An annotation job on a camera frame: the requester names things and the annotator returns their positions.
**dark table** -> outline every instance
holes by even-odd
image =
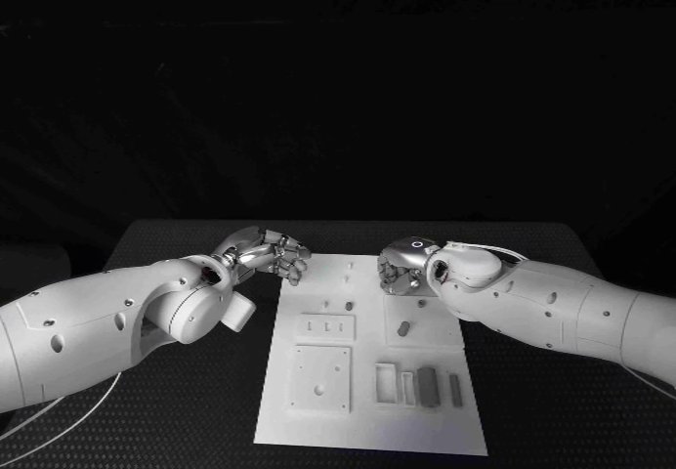
[[[249,225],[288,233],[321,253],[378,255],[395,239],[422,235],[503,246],[600,276],[575,233],[546,223],[147,220],[131,225],[105,269],[209,254]],[[543,351],[476,322],[461,328],[487,458],[254,445],[280,282],[258,274],[241,285],[258,305],[242,332],[219,326],[195,344],[157,349],[123,373],[82,426],[14,467],[676,467],[676,403],[617,364]],[[0,444],[1,461],[76,421],[110,383],[68,397]],[[37,408],[19,411],[14,423]]]

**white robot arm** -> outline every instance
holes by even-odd
[[[460,319],[523,343],[620,363],[676,386],[675,299],[523,257],[510,264],[471,244],[441,248],[419,237],[388,246],[379,272],[388,293],[435,295]]]
[[[297,284],[307,248],[251,227],[215,254],[45,286],[0,307],[0,413],[76,393],[221,321],[236,332],[255,306],[232,291],[257,271]]]

